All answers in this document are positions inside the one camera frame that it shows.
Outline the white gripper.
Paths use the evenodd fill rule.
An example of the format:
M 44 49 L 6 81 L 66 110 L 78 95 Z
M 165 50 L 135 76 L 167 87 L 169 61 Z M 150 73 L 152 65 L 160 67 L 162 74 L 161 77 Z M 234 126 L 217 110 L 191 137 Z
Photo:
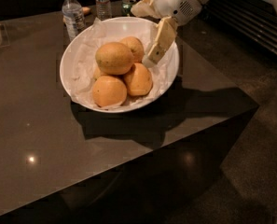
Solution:
M 204 0 L 140 0 L 132 6 L 135 17 L 163 18 L 151 28 L 150 43 L 142 63 L 151 68 L 159 63 L 177 37 L 177 28 L 190 22 Z

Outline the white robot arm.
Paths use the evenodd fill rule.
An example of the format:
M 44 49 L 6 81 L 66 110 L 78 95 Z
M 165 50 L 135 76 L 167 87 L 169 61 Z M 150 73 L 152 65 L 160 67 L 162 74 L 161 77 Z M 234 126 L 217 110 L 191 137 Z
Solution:
M 141 0 L 132 7 L 132 14 L 159 20 L 143 63 L 148 67 L 158 64 L 174 42 L 177 28 L 202 11 L 277 55 L 277 0 Z

